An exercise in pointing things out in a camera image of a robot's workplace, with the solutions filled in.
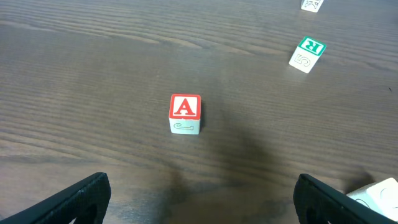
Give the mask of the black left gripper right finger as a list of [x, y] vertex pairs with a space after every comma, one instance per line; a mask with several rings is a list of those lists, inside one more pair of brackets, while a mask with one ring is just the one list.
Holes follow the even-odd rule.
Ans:
[[395, 224], [309, 174], [299, 175], [293, 201], [300, 224]]

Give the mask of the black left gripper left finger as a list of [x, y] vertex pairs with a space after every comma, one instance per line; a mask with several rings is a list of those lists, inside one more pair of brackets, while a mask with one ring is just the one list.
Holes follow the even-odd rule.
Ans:
[[102, 224], [110, 198], [108, 176], [97, 172], [1, 224]]

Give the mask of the red letter A block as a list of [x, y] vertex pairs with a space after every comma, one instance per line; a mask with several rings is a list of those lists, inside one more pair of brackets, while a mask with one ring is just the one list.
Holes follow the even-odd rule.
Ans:
[[170, 98], [169, 123], [171, 133], [199, 134], [201, 96], [173, 94]]

